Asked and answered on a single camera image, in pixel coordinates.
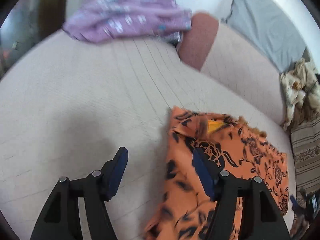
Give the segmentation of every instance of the beige fabric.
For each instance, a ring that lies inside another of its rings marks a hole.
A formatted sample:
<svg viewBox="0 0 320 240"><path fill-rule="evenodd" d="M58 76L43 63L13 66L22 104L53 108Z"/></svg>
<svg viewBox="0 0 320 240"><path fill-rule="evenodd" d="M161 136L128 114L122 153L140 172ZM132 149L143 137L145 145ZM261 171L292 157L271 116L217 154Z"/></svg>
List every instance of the beige fabric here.
<svg viewBox="0 0 320 240"><path fill-rule="evenodd" d="M314 69L306 64L304 58L296 63L294 70L282 73L280 82L287 105L283 126L285 131L294 116L293 127L296 127L303 120L310 121L313 116L320 112L320 85Z"/></svg>
<svg viewBox="0 0 320 240"><path fill-rule="evenodd" d="M307 193L320 189L320 117L291 130L297 182L297 200L305 206L299 189Z"/></svg>
<svg viewBox="0 0 320 240"><path fill-rule="evenodd" d="M247 100L277 124L284 121L279 73L245 38L219 23L201 73Z"/></svg>
<svg viewBox="0 0 320 240"><path fill-rule="evenodd" d="M59 31L34 47L0 82L0 209L21 240L30 238L57 179L102 167L120 146L129 162L106 203L118 239L140 239L161 201L168 109L244 116L288 153L289 194L296 193L288 136L215 80L182 64L169 44L149 38L101 45ZM284 217L290 228L293 213ZM80 202L84 239L89 239Z"/></svg>

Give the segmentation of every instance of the orange cloth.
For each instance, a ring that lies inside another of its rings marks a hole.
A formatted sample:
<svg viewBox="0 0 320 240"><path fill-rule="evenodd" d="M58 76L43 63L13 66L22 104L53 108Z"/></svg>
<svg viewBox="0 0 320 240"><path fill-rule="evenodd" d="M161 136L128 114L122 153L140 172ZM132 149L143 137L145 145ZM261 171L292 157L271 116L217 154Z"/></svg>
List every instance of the orange cloth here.
<svg viewBox="0 0 320 240"><path fill-rule="evenodd" d="M192 151L203 148L221 170L250 179L260 176L282 215L288 209L285 153L230 115L172 109L163 202L145 229L147 240L204 239L216 202L204 193L192 166ZM242 215L238 198L230 239L237 239Z"/></svg>

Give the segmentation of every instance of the black floral pattern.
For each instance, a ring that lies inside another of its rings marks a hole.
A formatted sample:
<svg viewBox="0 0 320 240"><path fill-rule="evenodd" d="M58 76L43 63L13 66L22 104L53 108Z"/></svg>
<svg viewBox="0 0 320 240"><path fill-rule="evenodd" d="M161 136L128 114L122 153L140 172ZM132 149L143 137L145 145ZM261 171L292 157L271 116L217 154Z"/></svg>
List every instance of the black floral pattern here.
<svg viewBox="0 0 320 240"><path fill-rule="evenodd" d="M223 122L226 124L231 124L231 125L236 125L235 119L233 119L233 117L231 115L224 115L224 119Z"/></svg>
<svg viewBox="0 0 320 240"><path fill-rule="evenodd" d="M167 163L167 175L166 175L166 179L173 179L177 173L174 171L176 168L176 163L174 160L170 160Z"/></svg>
<svg viewBox="0 0 320 240"><path fill-rule="evenodd" d="M161 209L161 218L162 220L172 220L173 219L172 211L168 207L163 206Z"/></svg>
<svg viewBox="0 0 320 240"><path fill-rule="evenodd" d="M179 136L178 136L178 133L173 132L173 133L172 133L172 137L175 139L175 141L176 141L177 143L179 142Z"/></svg>
<svg viewBox="0 0 320 240"><path fill-rule="evenodd" d="M249 137L247 139L244 139L242 138L241 141L249 147L249 150L250 150L250 153L251 155L254 157L254 161L257 165L260 165L261 163L261 159L263 157L266 157L267 154L263 151L261 151L258 147L258 144L257 144L257 139L254 138L254 137Z"/></svg>
<svg viewBox="0 0 320 240"><path fill-rule="evenodd" d="M200 230L198 237L200 240L204 240L205 236L208 232L208 228L210 226L210 223L213 219L213 215L214 215L214 210L210 210L208 213L208 217L207 217L207 222L205 223L205 225L202 227L202 229Z"/></svg>
<svg viewBox="0 0 320 240"><path fill-rule="evenodd" d="M229 164L233 167L238 167L236 163L233 161L232 157L227 151L221 150L220 143L211 143L208 141L201 141L194 138L186 137L185 143L191 152L195 148L200 148L207 154L208 159L210 161L214 161L220 170L223 170L226 166L225 160L229 162Z"/></svg>
<svg viewBox="0 0 320 240"><path fill-rule="evenodd" d="M191 111L185 111L183 114L178 114L174 118L183 121L185 119L188 119L193 116L199 116L199 115L207 115L207 113L197 113L197 112L191 112Z"/></svg>
<svg viewBox="0 0 320 240"><path fill-rule="evenodd" d="M193 190L192 186L189 183L179 181L179 180L175 181L175 183L185 192L189 192Z"/></svg>
<svg viewBox="0 0 320 240"><path fill-rule="evenodd" d="M206 216L202 211L198 212L198 216L199 216L199 224L202 225L203 222L206 220Z"/></svg>
<svg viewBox="0 0 320 240"><path fill-rule="evenodd" d="M188 227L185 230L183 229L180 230L178 239L180 239L182 236L185 236L185 238L192 237L195 234L197 228L198 228L197 225L195 225L195 226Z"/></svg>
<svg viewBox="0 0 320 240"><path fill-rule="evenodd" d="M276 179L276 186L279 187L282 181L282 171L278 165L275 168L275 179Z"/></svg>
<svg viewBox="0 0 320 240"><path fill-rule="evenodd" d="M162 197L162 201L166 202L168 200L168 192L165 192Z"/></svg>
<svg viewBox="0 0 320 240"><path fill-rule="evenodd" d="M288 199L283 197L281 201L279 201L278 208L281 212L281 215L284 216L288 210Z"/></svg>

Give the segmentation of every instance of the purple cloth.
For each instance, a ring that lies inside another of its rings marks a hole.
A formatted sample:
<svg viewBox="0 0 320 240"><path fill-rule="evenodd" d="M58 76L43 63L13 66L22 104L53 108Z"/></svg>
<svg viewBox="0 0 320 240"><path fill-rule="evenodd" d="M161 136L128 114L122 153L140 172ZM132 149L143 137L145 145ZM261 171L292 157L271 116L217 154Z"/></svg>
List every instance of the purple cloth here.
<svg viewBox="0 0 320 240"><path fill-rule="evenodd" d="M141 35L164 36L191 29L191 10L175 0L84 0L63 25L70 36L90 42Z"/></svg>

